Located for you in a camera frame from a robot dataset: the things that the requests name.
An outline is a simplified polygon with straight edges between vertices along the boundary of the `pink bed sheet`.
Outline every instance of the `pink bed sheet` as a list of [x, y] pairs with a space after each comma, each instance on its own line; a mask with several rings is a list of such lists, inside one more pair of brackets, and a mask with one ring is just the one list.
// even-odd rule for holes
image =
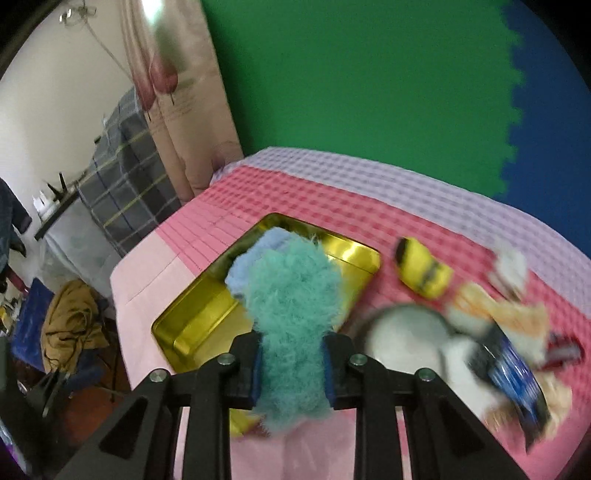
[[[428, 184], [423, 190], [428, 193]], [[420, 197], [424, 193], [418, 190], [417, 194]], [[481, 198], [474, 195], [470, 207]], [[395, 301], [420, 301], [400, 284], [394, 269], [389, 268], [392, 247], [401, 235], [412, 235], [425, 243], [455, 269], [456, 281], [470, 279], [486, 284], [485, 273], [491, 267], [492, 253], [464, 235], [375, 198], [280, 170], [243, 164], [144, 239], [113, 272], [119, 336], [132, 386], [154, 368], [171, 370], [151, 335], [152, 322], [236, 238], [274, 211], [338, 231], [381, 252], [383, 267], [355, 314]], [[471, 218], [468, 223], [474, 221], [478, 219]], [[544, 235], [555, 235], [555, 232], [542, 224], [538, 236], [543, 239]], [[577, 308], [565, 300], [535, 273], [531, 275], [527, 300], [542, 300], [551, 314], [553, 328], [577, 335], [590, 351], [591, 323], [580, 306]], [[529, 455], [523, 451], [522, 442], [501, 439], [532, 479], [554, 479], [591, 423], [589, 361], [569, 369], [562, 379], [573, 388], [574, 405], [558, 438], [537, 445]], [[354, 416], [337, 413], [324, 422], [306, 422], [285, 436], [273, 439], [247, 436], [234, 440], [231, 444], [233, 477], [238, 480], [352, 478], [354, 436]], [[183, 445], [181, 434], [178, 478]]]

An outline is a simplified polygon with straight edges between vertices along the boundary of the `plaid blanket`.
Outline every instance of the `plaid blanket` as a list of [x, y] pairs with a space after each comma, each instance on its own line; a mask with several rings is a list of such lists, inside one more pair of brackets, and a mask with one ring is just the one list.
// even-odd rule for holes
[[135, 88], [106, 123], [78, 192], [122, 256], [180, 208]]

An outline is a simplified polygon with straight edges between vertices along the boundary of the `curtain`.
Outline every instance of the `curtain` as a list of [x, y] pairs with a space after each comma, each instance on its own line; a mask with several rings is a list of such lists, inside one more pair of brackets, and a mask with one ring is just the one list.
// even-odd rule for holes
[[243, 157], [198, 0], [121, 0], [132, 78], [164, 167], [186, 203]]

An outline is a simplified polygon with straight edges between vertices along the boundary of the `yellow minion plush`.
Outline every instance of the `yellow minion plush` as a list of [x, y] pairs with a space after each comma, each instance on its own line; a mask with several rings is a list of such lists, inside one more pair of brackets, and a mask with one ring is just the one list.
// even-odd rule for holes
[[441, 296], [453, 276], [448, 265], [439, 262], [413, 237], [402, 237], [398, 241], [394, 259], [402, 283], [429, 300]]

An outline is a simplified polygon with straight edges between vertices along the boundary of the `blue packet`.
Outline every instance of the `blue packet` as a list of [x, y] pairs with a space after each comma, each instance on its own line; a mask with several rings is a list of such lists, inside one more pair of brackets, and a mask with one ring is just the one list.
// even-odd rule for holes
[[525, 435], [525, 450], [529, 451], [542, 435], [550, 412], [534, 374], [496, 323], [480, 341], [469, 367], [513, 402]]

